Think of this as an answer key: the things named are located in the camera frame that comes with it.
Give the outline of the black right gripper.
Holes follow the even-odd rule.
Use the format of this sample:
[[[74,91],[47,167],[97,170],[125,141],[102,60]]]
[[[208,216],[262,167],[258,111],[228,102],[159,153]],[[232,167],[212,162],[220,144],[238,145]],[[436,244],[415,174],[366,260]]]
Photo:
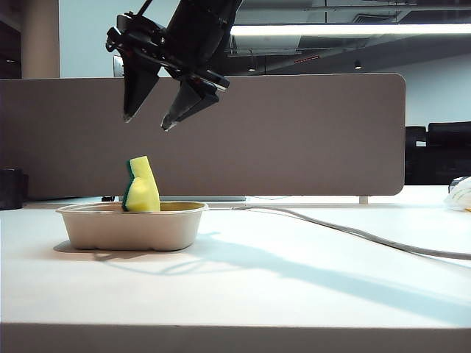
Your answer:
[[[217,103],[216,91],[226,90],[229,81],[212,65],[231,29],[231,9],[176,9],[166,26],[146,17],[145,9],[117,15],[116,25],[107,31],[106,50],[118,52],[123,61],[124,121],[139,111],[160,69],[184,81],[162,120],[164,131]]]

